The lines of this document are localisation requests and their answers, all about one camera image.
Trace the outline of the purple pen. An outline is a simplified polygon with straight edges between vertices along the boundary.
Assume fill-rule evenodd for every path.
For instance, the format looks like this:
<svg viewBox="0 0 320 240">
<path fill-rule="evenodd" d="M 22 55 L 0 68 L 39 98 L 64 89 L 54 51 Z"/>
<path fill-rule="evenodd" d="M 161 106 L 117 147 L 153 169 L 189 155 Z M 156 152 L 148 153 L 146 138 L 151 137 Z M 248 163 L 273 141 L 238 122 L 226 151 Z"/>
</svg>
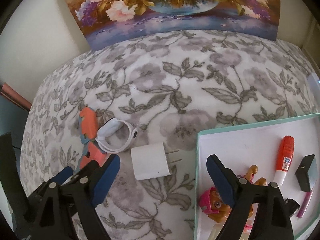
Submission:
<svg viewBox="0 0 320 240">
<path fill-rule="evenodd" d="M 302 203 L 300 210 L 298 211 L 298 214 L 297 214 L 298 218 L 302 218 L 304 216 L 304 214 L 308 208 L 308 205 L 310 203 L 310 200 L 312 198 L 312 195 L 313 195 L 313 190 L 306 193 L 305 198 L 303 200 L 303 203 Z"/>
</svg>

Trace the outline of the black charger block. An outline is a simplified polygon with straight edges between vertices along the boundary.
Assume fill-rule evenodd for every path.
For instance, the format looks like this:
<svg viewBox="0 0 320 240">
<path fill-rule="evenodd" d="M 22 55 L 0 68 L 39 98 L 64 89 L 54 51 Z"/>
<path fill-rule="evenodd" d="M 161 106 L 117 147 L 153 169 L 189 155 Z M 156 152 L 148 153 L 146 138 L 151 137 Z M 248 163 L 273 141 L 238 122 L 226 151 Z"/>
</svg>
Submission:
<svg viewBox="0 0 320 240">
<path fill-rule="evenodd" d="M 295 175 L 303 192 L 312 191 L 318 178 L 316 156 L 314 154 L 304 156 Z"/>
</svg>

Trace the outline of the white smartwatch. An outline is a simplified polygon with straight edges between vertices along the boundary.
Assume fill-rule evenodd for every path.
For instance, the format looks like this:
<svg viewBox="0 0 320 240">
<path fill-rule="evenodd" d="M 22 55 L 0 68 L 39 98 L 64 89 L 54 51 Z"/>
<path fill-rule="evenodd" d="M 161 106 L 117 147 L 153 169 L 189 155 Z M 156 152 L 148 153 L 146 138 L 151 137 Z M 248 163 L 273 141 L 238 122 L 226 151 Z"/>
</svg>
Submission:
<svg viewBox="0 0 320 240">
<path fill-rule="evenodd" d="M 95 141 L 107 153 L 126 151 L 137 137 L 137 129 L 130 123 L 117 118 L 108 120 L 97 131 Z"/>
</svg>

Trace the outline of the pink puppy figurine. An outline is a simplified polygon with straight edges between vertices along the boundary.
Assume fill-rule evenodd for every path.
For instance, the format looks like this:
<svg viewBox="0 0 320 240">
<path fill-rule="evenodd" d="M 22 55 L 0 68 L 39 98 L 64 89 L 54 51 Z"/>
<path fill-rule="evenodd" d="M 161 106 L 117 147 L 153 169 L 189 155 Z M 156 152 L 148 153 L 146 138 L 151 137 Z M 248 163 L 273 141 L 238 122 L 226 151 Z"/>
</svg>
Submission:
<svg viewBox="0 0 320 240">
<path fill-rule="evenodd" d="M 257 174 L 257 172 L 258 166 L 251 165 L 246 174 L 243 176 L 238 175 L 238 178 L 245 178 L 254 185 L 266 186 L 267 180 L 263 177 L 259 178 L 255 183 L 253 182 L 254 175 Z M 232 210 L 229 205 L 222 201 L 216 187 L 209 188 L 200 196 L 199 207 L 203 213 L 216 223 L 225 222 Z"/>
</svg>

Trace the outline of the white charger cube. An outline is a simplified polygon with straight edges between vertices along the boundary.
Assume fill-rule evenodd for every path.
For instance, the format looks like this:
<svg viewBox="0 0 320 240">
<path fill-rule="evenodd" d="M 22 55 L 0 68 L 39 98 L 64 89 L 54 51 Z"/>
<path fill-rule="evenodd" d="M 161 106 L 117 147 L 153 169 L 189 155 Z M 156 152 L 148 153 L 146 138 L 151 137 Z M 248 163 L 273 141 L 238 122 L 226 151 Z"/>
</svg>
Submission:
<svg viewBox="0 0 320 240">
<path fill-rule="evenodd" d="M 163 142 L 131 148 L 135 179 L 142 181 L 171 175 L 169 165 L 180 159 L 171 161 L 168 155 L 179 151 L 179 149 L 166 150 Z"/>
</svg>

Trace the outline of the black toy car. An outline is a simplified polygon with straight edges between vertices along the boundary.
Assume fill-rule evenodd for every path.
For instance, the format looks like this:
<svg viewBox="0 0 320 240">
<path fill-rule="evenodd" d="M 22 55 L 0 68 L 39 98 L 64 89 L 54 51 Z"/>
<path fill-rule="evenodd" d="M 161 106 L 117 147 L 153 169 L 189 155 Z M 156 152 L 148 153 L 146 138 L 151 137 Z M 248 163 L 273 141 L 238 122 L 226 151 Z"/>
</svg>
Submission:
<svg viewBox="0 0 320 240">
<path fill-rule="evenodd" d="M 300 209 L 300 204 L 294 199 L 285 199 L 285 204 L 289 212 L 289 216 L 292 217 Z"/>
</svg>

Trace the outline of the cream plastic toy piece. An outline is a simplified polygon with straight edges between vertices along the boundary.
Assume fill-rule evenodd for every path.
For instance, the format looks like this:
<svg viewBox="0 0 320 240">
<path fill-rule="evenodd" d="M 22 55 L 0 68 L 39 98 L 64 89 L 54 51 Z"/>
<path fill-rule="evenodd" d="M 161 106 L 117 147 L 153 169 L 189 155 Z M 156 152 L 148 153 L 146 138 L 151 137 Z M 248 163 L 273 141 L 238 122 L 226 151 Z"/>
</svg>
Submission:
<svg viewBox="0 0 320 240">
<path fill-rule="evenodd" d="M 208 240 L 216 240 L 217 236 L 219 235 L 220 231 L 223 228 L 223 224 L 215 224 L 212 227 L 212 231 L 208 237 Z"/>
</svg>

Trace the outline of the teal rimmed white tray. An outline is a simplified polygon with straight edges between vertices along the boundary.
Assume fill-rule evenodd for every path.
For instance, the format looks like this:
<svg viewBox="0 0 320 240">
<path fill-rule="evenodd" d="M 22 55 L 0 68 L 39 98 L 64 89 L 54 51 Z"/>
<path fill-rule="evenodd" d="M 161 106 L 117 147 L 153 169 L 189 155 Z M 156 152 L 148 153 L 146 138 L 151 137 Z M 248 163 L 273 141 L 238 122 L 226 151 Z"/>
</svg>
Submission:
<svg viewBox="0 0 320 240">
<path fill-rule="evenodd" d="M 251 165 L 258 166 L 255 179 L 274 179 L 277 153 L 283 137 L 295 139 L 294 155 L 286 174 L 281 193 L 303 205 L 306 193 L 300 189 L 295 172 L 302 159 L 313 154 L 319 160 L 319 114 L 257 122 L 202 131 L 197 136 L 195 157 L 195 197 L 200 196 L 214 183 L 206 169 L 206 160 L 217 155 L 226 168 L 236 175 L 244 175 Z"/>
</svg>

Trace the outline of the grey floral blanket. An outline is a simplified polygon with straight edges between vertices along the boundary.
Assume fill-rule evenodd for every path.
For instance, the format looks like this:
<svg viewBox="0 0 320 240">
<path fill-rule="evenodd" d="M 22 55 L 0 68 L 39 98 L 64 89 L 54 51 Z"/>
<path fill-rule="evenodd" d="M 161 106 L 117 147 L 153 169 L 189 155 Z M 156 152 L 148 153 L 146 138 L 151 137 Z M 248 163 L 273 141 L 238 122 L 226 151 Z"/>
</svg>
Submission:
<svg viewBox="0 0 320 240">
<path fill-rule="evenodd" d="M 317 113 L 313 71 L 295 45 L 227 31 L 173 31 L 135 38 L 69 60 L 40 84 L 24 130 L 27 194 L 83 144 L 79 113 L 95 110 L 138 129 L 135 145 L 163 142 L 181 159 L 164 178 L 135 180 L 131 154 L 97 213 L 112 239 L 192 239 L 199 131 Z"/>
</svg>

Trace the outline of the floral canvas painting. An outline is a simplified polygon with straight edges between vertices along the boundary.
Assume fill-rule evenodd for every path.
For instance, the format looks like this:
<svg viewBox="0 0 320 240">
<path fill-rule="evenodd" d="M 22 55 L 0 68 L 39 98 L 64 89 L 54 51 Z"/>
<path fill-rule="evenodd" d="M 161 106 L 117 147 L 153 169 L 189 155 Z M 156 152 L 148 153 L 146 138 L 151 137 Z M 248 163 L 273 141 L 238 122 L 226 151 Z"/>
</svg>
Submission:
<svg viewBox="0 0 320 240">
<path fill-rule="evenodd" d="M 65 0 L 93 50 L 176 30 L 225 30 L 274 40 L 280 0 Z"/>
</svg>

